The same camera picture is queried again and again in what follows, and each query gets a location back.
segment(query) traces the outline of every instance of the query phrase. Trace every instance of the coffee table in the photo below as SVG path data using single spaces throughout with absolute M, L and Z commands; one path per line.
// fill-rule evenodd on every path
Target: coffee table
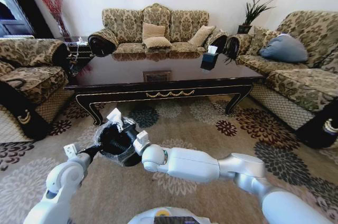
M 201 68 L 203 55 L 189 59 L 180 57 L 171 56 L 159 61 L 159 58 L 117 59 L 112 55 L 95 57 L 87 68 L 70 80 L 65 89 L 75 91 L 78 104 L 93 117 L 94 125 L 99 126 L 104 120 L 95 104 L 103 102 L 233 95 L 226 106 L 226 114 L 231 114 L 250 93 L 253 82 L 263 78 L 234 61 L 225 64 L 227 57 L 223 54 L 219 54 L 215 63 L 203 64 L 204 68 L 213 67 L 211 70 Z M 144 72 L 150 71 L 170 72 L 169 79 L 145 82 Z

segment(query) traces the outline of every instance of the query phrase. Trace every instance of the carpet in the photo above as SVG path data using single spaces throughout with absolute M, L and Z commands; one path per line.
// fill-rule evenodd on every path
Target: carpet
M 279 119 L 250 98 L 225 115 L 230 97 L 120 102 L 124 116 L 137 121 L 152 143 L 185 147 L 223 158 L 243 153 L 266 163 L 268 180 L 301 197 L 338 223 L 338 155 L 300 143 Z M 114 104 L 97 106 L 106 116 Z M 0 145 L 0 223 L 22 223 L 45 191 L 47 174 L 66 161 L 63 146 L 92 144 L 93 119 L 70 102 L 39 142 Z M 139 164 L 121 167 L 97 155 L 72 198 L 70 223 L 127 223 L 160 206 L 187 208 L 217 223 L 266 223 L 258 200 L 231 181 L 195 183 L 150 173 Z

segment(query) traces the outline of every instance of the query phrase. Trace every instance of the gray pillow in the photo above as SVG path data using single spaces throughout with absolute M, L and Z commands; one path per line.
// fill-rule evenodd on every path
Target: gray pillow
M 259 53 L 263 58 L 289 63 L 305 62 L 308 59 L 303 44 L 288 34 L 271 39 Z

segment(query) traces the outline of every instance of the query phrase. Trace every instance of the rolled armrest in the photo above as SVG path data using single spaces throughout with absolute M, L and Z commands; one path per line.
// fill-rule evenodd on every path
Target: rolled armrest
M 212 34 L 207 38 L 204 48 L 208 50 L 208 46 L 214 45 L 217 46 L 217 52 L 222 53 L 224 46 L 226 45 L 228 34 L 225 31 L 215 30 Z
M 118 40 L 113 31 L 109 29 L 103 29 L 92 33 L 88 37 L 88 43 L 91 52 L 98 57 L 110 55 L 118 47 Z
M 245 55 L 250 47 L 252 35 L 236 34 L 229 37 L 226 45 L 226 55 L 232 59 Z

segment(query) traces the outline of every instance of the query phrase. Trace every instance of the patterned carpet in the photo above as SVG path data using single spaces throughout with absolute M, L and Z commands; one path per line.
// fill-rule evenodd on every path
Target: patterned carpet
M 119 103 L 124 116 L 147 130 L 153 143 L 202 150 L 215 158 L 231 152 L 266 163 L 271 183 L 292 191 L 338 223 L 338 154 L 299 143 L 292 132 L 249 98 L 231 116 L 229 97 Z M 114 104 L 98 108 L 106 116 Z M 22 223 L 45 190 L 47 174 L 66 156 L 63 146 L 92 144 L 97 127 L 76 102 L 55 121 L 49 137 L 35 143 L 0 145 L 0 223 Z M 98 155 L 73 196 L 70 223 L 127 223 L 145 210 L 173 206 L 218 223 L 266 223 L 258 200 L 231 182 L 198 184 L 141 165 L 120 167 Z

